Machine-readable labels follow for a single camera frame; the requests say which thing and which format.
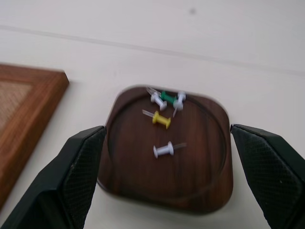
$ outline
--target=push pin needle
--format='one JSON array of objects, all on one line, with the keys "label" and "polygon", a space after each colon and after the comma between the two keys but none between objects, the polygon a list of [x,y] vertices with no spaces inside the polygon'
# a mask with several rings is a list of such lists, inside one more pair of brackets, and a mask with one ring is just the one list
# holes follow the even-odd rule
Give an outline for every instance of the push pin needle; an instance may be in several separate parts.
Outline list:
[{"label": "push pin needle", "polygon": [[173,146],[173,149],[180,149],[180,148],[184,148],[186,147],[186,143],[181,143],[181,144],[177,144],[175,146]]},{"label": "push pin needle", "polygon": [[149,117],[152,117],[152,123],[155,124],[155,123],[161,123],[163,125],[166,126],[166,129],[168,129],[168,127],[170,126],[171,124],[171,118],[165,118],[161,115],[159,115],[159,112],[155,112],[154,114],[153,113],[150,113],[148,111],[145,111],[145,110],[142,110],[143,114],[149,116]]},{"label": "push pin needle", "polygon": [[161,96],[161,93],[160,93],[159,91],[157,91],[157,90],[155,90],[155,89],[153,89],[153,88],[151,88],[151,87],[147,87],[146,90],[147,90],[147,92],[148,92],[150,95],[152,95],[152,94],[154,94],[154,93],[157,93],[159,97]]},{"label": "push pin needle", "polygon": [[173,118],[175,118],[176,112],[177,112],[177,108],[175,108],[175,110],[173,111]]}]

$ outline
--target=square wooden dish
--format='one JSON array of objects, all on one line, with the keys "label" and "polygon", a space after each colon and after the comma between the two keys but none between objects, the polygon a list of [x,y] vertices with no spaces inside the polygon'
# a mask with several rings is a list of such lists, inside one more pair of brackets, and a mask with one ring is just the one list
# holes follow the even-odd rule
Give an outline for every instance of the square wooden dish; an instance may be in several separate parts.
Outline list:
[{"label": "square wooden dish", "polygon": [[[233,190],[230,125],[215,101],[187,94],[183,110],[166,130],[142,114],[159,110],[145,87],[120,94],[107,121],[98,176],[106,191],[193,213],[221,208]],[[172,117],[168,104],[164,117]],[[153,146],[186,143],[174,155],[155,158]]]},{"label": "square wooden dish", "polygon": [[0,208],[68,84],[64,72],[0,64]]}]

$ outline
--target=white surface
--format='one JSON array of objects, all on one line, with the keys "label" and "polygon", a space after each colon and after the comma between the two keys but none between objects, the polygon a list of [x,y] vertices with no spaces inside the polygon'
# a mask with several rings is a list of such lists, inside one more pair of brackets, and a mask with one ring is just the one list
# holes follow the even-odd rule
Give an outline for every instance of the white surface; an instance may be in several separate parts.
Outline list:
[{"label": "white surface", "polygon": [[[201,93],[231,123],[282,135],[303,157],[305,2],[1,0],[0,62],[63,69],[71,84],[0,213],[0,225],[68,137],[106,123],[134,84]],[[191,216],[96,187],[86,229],[269,228],[232,142],[228,204]]]}]

